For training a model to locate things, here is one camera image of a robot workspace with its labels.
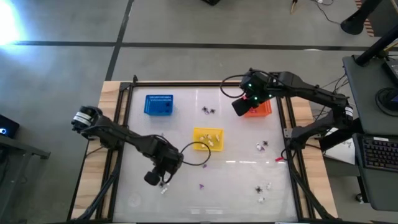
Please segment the wooden table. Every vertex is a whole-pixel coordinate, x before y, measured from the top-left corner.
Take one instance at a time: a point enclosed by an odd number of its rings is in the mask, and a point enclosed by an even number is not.
[[[118,99],[119,86],[121,82],[104,82],[101,97],[99,99],[98,107],[102,109],[103,114],[109,118],[114,117],[116,102]],[[289,127],[290,121],[287,114],[287,105],[285,100],[282,100],[286,124]],[[123,99],[120,121],[123,120],[126,99]],[[310,104],[307,100],[301,98],[292,98],[293,111],[296,119],[297,126],[306,126],[313,122],[313,116]],[[309,140],[310,144],[318,146],[318,141]],[[99,141],[92,141],[89,143],[87,153],[99,148]],[[308,183],[311,191],[315,194],[319,202],[327,209],[327,211],[337,217],[335,201],[331,193],[329,178],[326,173],[325,163],[323,161],[322,152],[314,147],[306,147],[303,151],[303,158],[305,168],[307,171]],[[84,163],[81,173],[80,181],[78,183],[78,190],[74,206],[71,210],[71,218],[79,217],[85,209],[90,205],[101,187],[101,180],[103,177],[104,164],[106,159],[107,149],[101,149],[96,153],[89,155]],[[108,202],[110,198],[110,191],[105,197],[105,204],[103,209],[103,216],[105,217],[108,212]],[[305,203],[305,197],[300,188],[300,200],[303,208],[304,217],[308,217],[308,211]]]

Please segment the blue basket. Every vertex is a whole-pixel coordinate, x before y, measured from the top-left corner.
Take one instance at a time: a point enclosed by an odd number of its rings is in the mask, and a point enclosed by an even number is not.
[[[173,95],[147,95],[145,98],[145,114],[167,116],[173,112]]]

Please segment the keyboard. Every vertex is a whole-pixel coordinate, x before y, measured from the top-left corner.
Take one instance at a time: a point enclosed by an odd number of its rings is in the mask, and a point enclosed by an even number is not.
[[[398,172],[398,139],[363,136],[363,165]]]

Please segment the yellow basket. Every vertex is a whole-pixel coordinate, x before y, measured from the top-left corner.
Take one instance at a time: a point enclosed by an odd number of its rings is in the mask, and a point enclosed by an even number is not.
[[[194,128],[193,129],[193,141],[200,141],[205,143],[206,145],[209,146],[211,151],[222,151],[223,146],[224,146],[224,131],[222,129],[218,128]],[[195,150],[207,150],[207,147],[202,147],[201,144],[194,144],[193,149]]]

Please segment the concrete floor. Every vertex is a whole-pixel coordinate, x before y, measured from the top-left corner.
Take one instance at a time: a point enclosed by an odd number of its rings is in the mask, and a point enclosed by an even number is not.
[[[14,11],[17,40],[115,42],[127,0],[6,1]],[[370,46],[365,32],[348,35],[329,23],[315,3],[301,0],[289,15],[289,0],[135,0],[124,42],[229,43]],[[342,21],[354,0],[323,7]],[[97,105],[113,47],[0,46],[0,113],[21,124],[18,139],[52,152],[32,160],[14,205],[15,220],[61,222],[67,217],[87,142],[71,131],[81,105]],[[220,80],[249,67],[288,70],[312,84],[326,85],[344,74],[346,51],[171,49],[122,47],[112,80]],[[342,93],[351,96],[346,85]],[[330,179],[340,218],[397,221],[398,213],[369,211],[352,199],[354,177]]]

